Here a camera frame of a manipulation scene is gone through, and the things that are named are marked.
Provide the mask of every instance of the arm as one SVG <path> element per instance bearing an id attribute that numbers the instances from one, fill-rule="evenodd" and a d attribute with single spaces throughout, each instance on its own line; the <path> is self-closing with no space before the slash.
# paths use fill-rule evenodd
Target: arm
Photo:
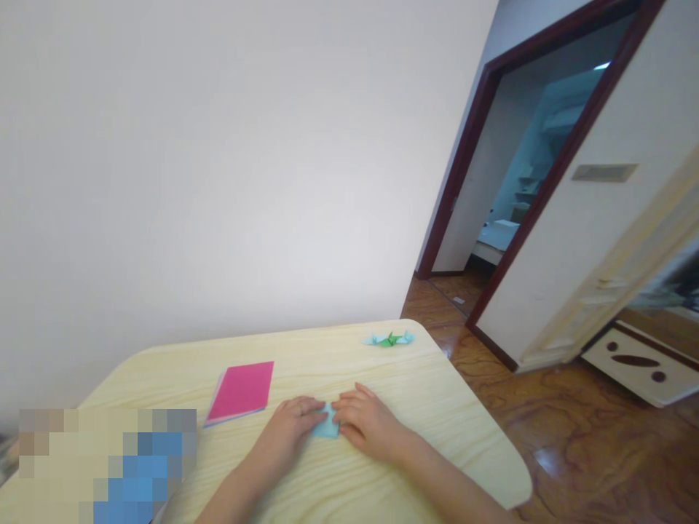
<path id="1" fill-rule="evenodd" d="M 369 388 L 356 387 L 341 394 L 333 408 L 334 421 L 342 422 L 340 432 L 359 451 L 399 468 L 446 522 L 513 522 L 479 485 L 402 425 Z"/>
<path id="2" fill-rule="evenodd" d="M 206 504 L 197 524 L 244 523 L 258 501 L 299 459 L 311 430 L 328 416 L 325 405 L 311 397 L 279 404 L 260 437 Z"/>

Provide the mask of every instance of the green paper crane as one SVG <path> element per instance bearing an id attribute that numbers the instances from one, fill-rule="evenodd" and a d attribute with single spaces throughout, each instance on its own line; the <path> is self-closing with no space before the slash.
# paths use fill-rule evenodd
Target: green paper crane
<path id="1" fill-rule="evenodd" d="M 394 336 L 393 332 L 391 333 L 381 342 L 377 344 L 377 346 L 383 346 L 383 347 L 388 347 L 388 346 L 395 346 L 395 342 L 399 339 L 400 337 Z"/>

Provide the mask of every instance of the light wood tabletop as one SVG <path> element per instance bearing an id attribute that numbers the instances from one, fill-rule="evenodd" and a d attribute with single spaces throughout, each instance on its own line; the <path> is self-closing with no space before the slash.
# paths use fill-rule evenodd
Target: light wood tabletop
<path id="1" fill-rule="evenodd" d="M 406 330 L 416 335 L 409 345 L 361 343 L 372 333 Z M 221 373 L 229 366 L 269 360 L 275 366 L 267 409 L 202 428 Z M 190 523 L 280 402 L 303 394 L 333 401 L 355 381 L 373 389 L 399 420 L 504 507 L 530 497 L 524 460 L 427 331 L 412 320 L 154 347 L 123 362 L 80 407 L 197 409 L 197 466 L 168 502 L 163 520 Z M 1 511 L 15 509 L 16 477 L 0 490 Z M 341 436 L 312 437 L 254 520 L 410 523 L 439 518 L 398 471 L 365 457 Z"/>

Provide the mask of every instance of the light switch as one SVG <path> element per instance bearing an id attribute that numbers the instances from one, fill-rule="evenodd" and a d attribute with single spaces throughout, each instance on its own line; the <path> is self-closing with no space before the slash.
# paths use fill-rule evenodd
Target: light switch
<path id="1" fill-rule="evenodd" d="M 626 182 L 638 166 L 638 164 L 582 164 L 575 170 L 573 180 Z"/>

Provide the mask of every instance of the blue origami paper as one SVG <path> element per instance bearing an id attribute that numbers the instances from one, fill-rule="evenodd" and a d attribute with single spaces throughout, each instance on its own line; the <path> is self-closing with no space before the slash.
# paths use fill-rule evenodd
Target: blue origami paper
<path id="1" fill-rule="evenodd" d="M 337 438 L 337 435 L 340 433 L 340 425 L 333 422 L 335 410 L 332 408 L 332 406 L 330 406 L 330 403 L 327 402 L 320 412 L 327 413 L 328 417 L 313 428 L 311 434 L 314 437 Z"/>
<path id="2" fill-rule="evenodd" d="M 396 343 L 397 343 L 397 344 L 409 344 L 409 343 L 411 343 L 413 340 L 415 340 L 415 335 L 412 335 L 412 334 L 408 333 L 408 330 L 406 330 L 406 334 L 403 335 L 402 337 L 400 337 L 400 338 L 396 341 Z"/>
<path id="3" fill-rule="evenodd" d="M 367 346 L 375 346 L 384 340 L 386 340 L 386 337 L 377 337 L 372 333 L 371 338 L 367 338 L 365 341 L 362 341 L 362 344 L 366 344 Z"/>

